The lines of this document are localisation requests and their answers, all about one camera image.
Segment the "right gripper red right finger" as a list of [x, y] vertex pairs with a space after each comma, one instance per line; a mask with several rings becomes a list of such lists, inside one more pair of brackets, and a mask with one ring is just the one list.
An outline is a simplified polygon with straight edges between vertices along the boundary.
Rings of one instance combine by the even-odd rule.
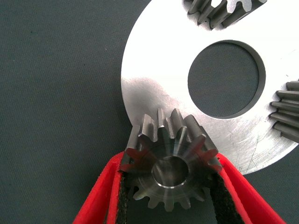
[[210, 195], [219, 224], [284, 224], [247, 179], [222, 154], [222, 170], [214, 174]]

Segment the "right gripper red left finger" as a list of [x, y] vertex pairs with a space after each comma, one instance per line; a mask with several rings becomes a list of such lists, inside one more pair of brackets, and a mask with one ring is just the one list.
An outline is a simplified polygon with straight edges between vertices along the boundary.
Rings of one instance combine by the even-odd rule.
[[120, 163], [124, 153], [113, 156], [102, 170], [80, 211], [75, 224], [125, 224], [127, 191]]

